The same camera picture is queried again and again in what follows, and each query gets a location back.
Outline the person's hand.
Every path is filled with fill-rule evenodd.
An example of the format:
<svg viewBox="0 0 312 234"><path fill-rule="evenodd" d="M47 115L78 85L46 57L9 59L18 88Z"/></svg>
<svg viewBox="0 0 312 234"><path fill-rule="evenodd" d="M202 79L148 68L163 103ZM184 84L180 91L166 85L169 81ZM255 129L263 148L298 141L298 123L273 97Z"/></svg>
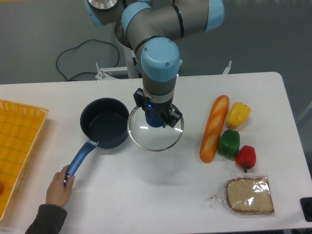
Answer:
<svg viewBox="0 0 312 234"><path fill-rule="evenodd" d="M72 194L75 176L70 177L64 185L64 179L69 165L56 172L46 192L45 204L64 207Z"/></svg>

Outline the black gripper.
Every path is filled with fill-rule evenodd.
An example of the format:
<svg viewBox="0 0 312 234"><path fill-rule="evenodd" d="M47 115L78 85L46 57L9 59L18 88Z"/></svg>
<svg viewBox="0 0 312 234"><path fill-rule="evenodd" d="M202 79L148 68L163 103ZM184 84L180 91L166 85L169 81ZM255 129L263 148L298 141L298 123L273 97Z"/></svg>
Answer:
<svg viewBox="0 0 312 234"><path fill-rule="evenodd" d="M172 108L173 97L163 103L155 103L151 98L144 97L143 89L138 88L133 94L137 107L143 107L147 122L164 122L162 127L174 128L181 120L183 114L176 108Z"/></svg>

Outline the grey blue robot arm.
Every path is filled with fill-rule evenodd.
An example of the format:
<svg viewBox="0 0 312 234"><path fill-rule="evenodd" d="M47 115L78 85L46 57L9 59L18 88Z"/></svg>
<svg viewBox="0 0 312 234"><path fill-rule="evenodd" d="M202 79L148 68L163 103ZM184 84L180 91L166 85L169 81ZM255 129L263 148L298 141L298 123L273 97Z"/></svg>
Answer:
<svg viewBox="0 0 312 234"><path fill-rule="evenodd" d="M150 0L87 0L85 5L94 23L121 22L142 76L134 99L146 122L174 127L182 118L172 104L180 68L175 40L219 27L225 17L223 1L174 0L159 9Z"/></svg>

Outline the dark grey sleeve forearm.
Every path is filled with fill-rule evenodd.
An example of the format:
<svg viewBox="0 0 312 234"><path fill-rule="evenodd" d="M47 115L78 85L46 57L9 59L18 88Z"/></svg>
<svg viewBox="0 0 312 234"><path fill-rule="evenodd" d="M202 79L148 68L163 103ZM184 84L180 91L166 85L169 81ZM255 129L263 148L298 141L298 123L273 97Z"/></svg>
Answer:
<svg viewBox="0 0 312 234"><path fill-rule="evenodd" d="M26 234L59 234L67 211L57 205L42 204L32 224L26 230Z"/></svg>

